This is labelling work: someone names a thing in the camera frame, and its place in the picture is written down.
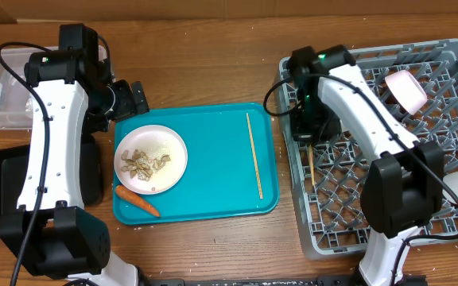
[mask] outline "orange carrot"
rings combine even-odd
[[[128,203],[131,203],[137,207],[140,207],[144,211],[149,212],[150,214],[160,218],[160,213],[157,209],[151,205],[151,203],[146,202],[143,198],[141,198],[138,194],[134,193],[133,191],[129,190],[123,185],[119,185],[116,187],[116,194],[126,200]]]

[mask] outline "round plate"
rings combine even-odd
[[[153,170],[153,175],[149,181],[140,180],[138,176],[130,178],[130,172],[122,172],[121,168],[127,163],[121,160],[121,155],[128,150],[128,159],[132,158],[134,150],[144,151],[150,159],[160,159],[164,155],[169,155],[170,162],[160,170]],[[143,126],[128,133],[116,149],[114,155],[114,170],[116,176],[123,186],[128,187],[142,195],[154,195],[167,191],[176,184],[183,176],[187,168],[187,146],[178,133],[165,126]]]

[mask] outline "dish rack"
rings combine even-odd
[[[444,150],[444,172],[458,171],[458,39],[398,44],[351,50],[361,67],[367,85],[388,111],[420,141],[436,141]],[[281,60],[277,81],[289,77]],[[428,102],[415,115],[403,114],[390,99],[384,78],[408,70],[428,95]],[[275,91],[279,112],[297,104],[296,89],[284,84]],[[311,259],[348,255],[365,250],[370,233],[359,206],[369,164],[349,134],[340,134],[315,147],[316,186],[312,188],[307,145],[293,140],[289,116],[279,118],[287,146],[293,205],[304,254]],[[458,232],[458,210],[443,199],[441,210],[424,234]],[[414,241],[413,245],[442,243],[438,240]]]

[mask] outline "chopstick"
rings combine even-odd
[[[312,186],[315,187],[316,181],[314,180],[314,148],[312,144],[309,144],[309,167]]]
[[[259,198],[262,199],[262,188],[261,188],[261,178],[259,177],[258,158],[255,156],[254,137],[252,136],[252,126],[250,126],[250,118],[248,117],[248,113],[246,114],[246,123],[248,124],[248,133],[250,135],[250,146],[252,146],[252,155],[254,156],[254,168],[255,168],[255,176],[258,180]]]

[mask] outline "blue tray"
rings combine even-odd
[[[263,199],[254,170],[246,123],[250,116]],[[188,150],[180,181],[168,191],[144,195],[160,218],[113,194],[116,218],[127,225],[183,222],[236,215],[265,214],[278,203],[279,187],[270,117],[256,103],[151,110],[116,124],[114,150],[138,127],[156,124],[176,131]],[[114,174],[114,187],[121,184]]]

